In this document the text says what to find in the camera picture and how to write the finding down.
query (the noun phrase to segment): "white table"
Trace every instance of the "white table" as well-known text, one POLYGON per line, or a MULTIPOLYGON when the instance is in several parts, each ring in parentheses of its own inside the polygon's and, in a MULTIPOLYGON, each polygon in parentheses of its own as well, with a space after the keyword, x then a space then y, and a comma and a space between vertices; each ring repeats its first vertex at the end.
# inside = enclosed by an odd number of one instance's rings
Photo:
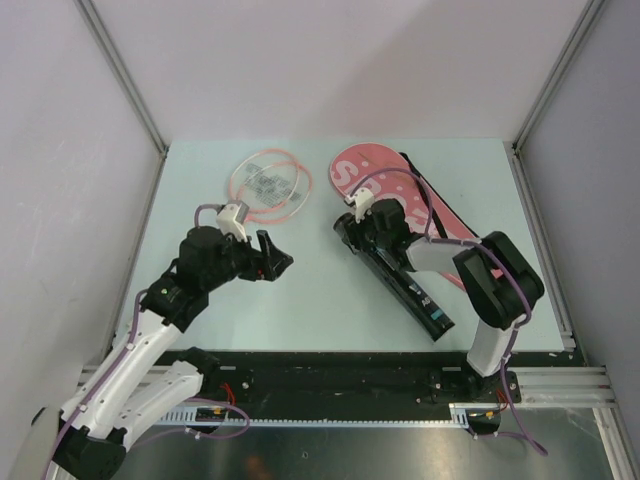
MULTIPOLYGON (((409 154, 449 205, 484 236, 502 230, 541 273, 503 144, 497 139, 325 139, 178 142, 171 146, 143 239, 119 332, 133 298, 177 256, 201 203, 222 203, 235 166, 279 147, 296 154, 314 176, 302 211, 267 228, 295 263, 276 282, 235 280, 210 295, 210 306, 173 349, 268 351, 455 351, 471 346, 477 316, 466 295, 436 273, 416 278, 456 326, 435 344, 382 283, 343 245, 332 226, 346 207, 328 179, 336 154, 376 141, 409 154)), ((248 225, 250 234, 260 228, 248 225)), ((520 332, 516 351, 560 351, 562 340, 548 295, 520 332)))

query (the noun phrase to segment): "white wall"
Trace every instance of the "white wall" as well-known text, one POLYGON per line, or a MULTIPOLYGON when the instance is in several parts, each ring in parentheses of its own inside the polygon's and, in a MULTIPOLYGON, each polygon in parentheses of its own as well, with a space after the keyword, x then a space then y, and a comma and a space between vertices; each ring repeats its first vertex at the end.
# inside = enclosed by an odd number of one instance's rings
POLYGON ((592 361, 606 364, 640 451, 640 2, 616 0, 524 159, 592 361))
POLYGON ((0 478, 105 340, 158 157, 70 0, 0 2, 0 478))
POLYGON ((586 2, 96 5, 169 140, 510 140, 586 2))

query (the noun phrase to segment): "black strap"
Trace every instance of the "black strap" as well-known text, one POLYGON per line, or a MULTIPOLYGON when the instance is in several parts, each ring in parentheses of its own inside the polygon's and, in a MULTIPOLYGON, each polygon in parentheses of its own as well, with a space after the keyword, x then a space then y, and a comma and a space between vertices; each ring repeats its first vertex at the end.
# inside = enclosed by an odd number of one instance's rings
MULTIPOLYGON (((411 162, 411 160, 409 160, 409 155, 407 155, 404 152, 398 152, 398 153, 400 153, 400 155, 402 155, 402 158, 404 158, 407 161, 407 164, 409 164, 409 170, 411 170, 413 174, 419 176, 424 180, 424 177, 420 173, 420 170, 418 170, 415 167, 415 165, 411 162)), ((424 204, 427 206, 427 208, 429 208, 429 201, 427 199, 427 195, 422 190, 422 188, 420 188, 421 187, 420 182, 418 182, 417 180, 416 180, 416 185, 418 186, 418 191, 420 192, 420 198, 422 198, 422 201, 424 202, 424 204)), ((447 235, 447 231, 445 230, 444 225, 442 224, 442 220, 440 220, 440 217, 438 216, 438 212, 436 212, 435 208, 433 209, 433 223, 436 226, 436 230, 438 231, 438 235, 440 235, 440 238, 449 238, 447 235)))

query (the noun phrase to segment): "metal frame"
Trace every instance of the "metal frame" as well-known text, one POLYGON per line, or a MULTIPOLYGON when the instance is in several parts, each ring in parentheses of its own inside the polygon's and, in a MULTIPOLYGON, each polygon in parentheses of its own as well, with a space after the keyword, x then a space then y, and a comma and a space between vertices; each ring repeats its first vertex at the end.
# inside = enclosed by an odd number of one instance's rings
MULTIPOLYGON (((161 156, 162 161, 156 172, 154 186, 146 205, 145 215, 141 223, 140 232, 137 238, 136 247, 134 249, 134 255, 130 263, 130 268, 126 276, 126 280, 123 283, 121 289, 121 299, 117 310, 117 315, 122 309, 124 303, 124 297, 128 288, 135 261, 138 255, 140 245, 142 243, 142 237, 144 235, 145 226, 151 211, 151 206, 155 197, 155 192, 160 181, 162 166, 164 164, 164 158, 168 150, 167 144, 162 139, 162 136, 154 123, 149 110, 146 107, 145 102, 138 89, 135 86, 125 63, 123 62, 118 50, 109 35, 107 28, 100 18, 100 15, 95 8, 92 0, 74 0, 74 3, 78 7, 78 10, 84 20, 87 23, 89 30, 100 50, 102 51, 104 58, 109 65, 114 77, 121 85, 124 95, 131 104, 135 114, 140 119, 147 135, 149 136, 154 147, 157 149, 161 156)), ((522 200, 525 216, 531 230, 531 234, 534 239, 534 244, 538 256, 541 261, 543 275, 547 285, 549 286, 550 296, 552 304, 559 319, 560 329, 563 335, 565 348, 570 352, 577 347, 580 347, 579 342, 575 342, 573 336, 573 327, 567 308, 567 302, 562 292, 560 280, 554 267, 553 256, 551 249, 549 248, 548 238, 543 226, 540 213, 536 207, 536 203, 527 181, 526 174, 522 168, 522 161, 520 157, 520 151, 527 139, 531 135, 531 132, 537 122, 543 116, 546 108, 548 107, 551 99, 558 90, 560 83, 566 76, 566 73, 575 60, 578 52, 583 46, 588 34, 592 31, 594 25, 602 14, 604 7, 608 3, 608 0, 590 0, 585 9, 583 10, 579 20, 576 23, 569 39, 567 40, 562 53, 553 66, 552 71, 547 78, 541 93, 538 95, 531 111, 526 117, 525 122, 522 125, 518 135, 512 143, 513 150, 508 151, 509 161, 512 167, 514 180, 518 193, 522 200)), ((111 343, 111 338, 105 342, 105 349, 102 352, 106 354, 106 350, 111 343)), ((86 367, 80 378, 80 385, 86 381, 88 375, 94 371, 95 367, 86 367)), ((150 372, 145 376, 141 387, 153 381, 160 376, 167 367, 153 367, 150 372)), ((624 426, 621 421, 618 407, 615 403, 615 396, 611 389, 609 379, 606 375, 604 368, 591 368, 591 367, 555 367, 555 368, 531 368, 531 367, 513 367, 512 370, 518 375, 520 382, 520 388, 522 393, 521 407, 524 408, 593 408, 593 412, 600 429, 601 437, 612 472, 616 479, 629 479, 640 478, 638 466, 636 463, 633 450, 630 448, 630 443, 624 426)), ((464 408, 464 404, 452 405, 452 415, 459 412, 459 409, 464 408)), ((266 421, 265 424, 276 425, 277 423, 266 421)), ((294 426, 294 422, 285 422, 287 426, 294 426)), ((314 423, 318 426, 326 426, 322 422, 314 423)), ((55 474, 54 478, 65 477, 65 472, 62 475, 55 474)))

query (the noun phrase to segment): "gray wall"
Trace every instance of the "gray wall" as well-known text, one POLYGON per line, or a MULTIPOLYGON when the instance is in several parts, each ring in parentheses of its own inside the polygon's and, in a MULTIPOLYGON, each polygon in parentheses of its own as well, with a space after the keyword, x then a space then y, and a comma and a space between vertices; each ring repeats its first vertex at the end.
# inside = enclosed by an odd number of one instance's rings
POLYGON ((105 340, 158 157, 69 0, 0 2, 0 479, 105 340))
POLYGON ((526 145, 570 308, 640 450, 640 2, 613 0, 526 145))

